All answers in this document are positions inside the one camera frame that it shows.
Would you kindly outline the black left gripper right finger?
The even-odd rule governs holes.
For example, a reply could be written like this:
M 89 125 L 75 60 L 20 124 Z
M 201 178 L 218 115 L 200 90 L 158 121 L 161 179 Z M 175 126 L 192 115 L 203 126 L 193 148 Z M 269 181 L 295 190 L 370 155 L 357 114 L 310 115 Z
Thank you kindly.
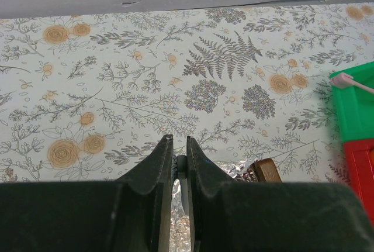
M 373 226 L 342 184 L 244 182 L 187 139 L 193 251 L 372 251 Z

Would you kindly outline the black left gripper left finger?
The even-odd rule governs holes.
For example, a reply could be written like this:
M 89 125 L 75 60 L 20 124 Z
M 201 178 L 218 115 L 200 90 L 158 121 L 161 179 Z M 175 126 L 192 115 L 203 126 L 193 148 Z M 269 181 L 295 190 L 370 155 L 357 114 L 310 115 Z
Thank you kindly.
M 1 185 L 2 251 L 168 251 L 173 137 L 113 181 Z

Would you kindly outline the clear glass tray brown handles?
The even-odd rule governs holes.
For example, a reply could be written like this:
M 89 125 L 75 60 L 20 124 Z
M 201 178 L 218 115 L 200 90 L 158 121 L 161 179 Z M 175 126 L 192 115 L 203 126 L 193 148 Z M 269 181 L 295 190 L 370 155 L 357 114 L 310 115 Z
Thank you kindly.
M 185 214 L 181 202 L 176 155 L 172 157 L 171 181 L 171 230 L 169 251 L 191 251 L 191 234 L 189 216 Z M 244 160 L 231 163 L 219 161 L 221 167 L 231 178 L 243 182 L 281 182 L 281 177 L 272 159 L 257 160 L 252 164 Z

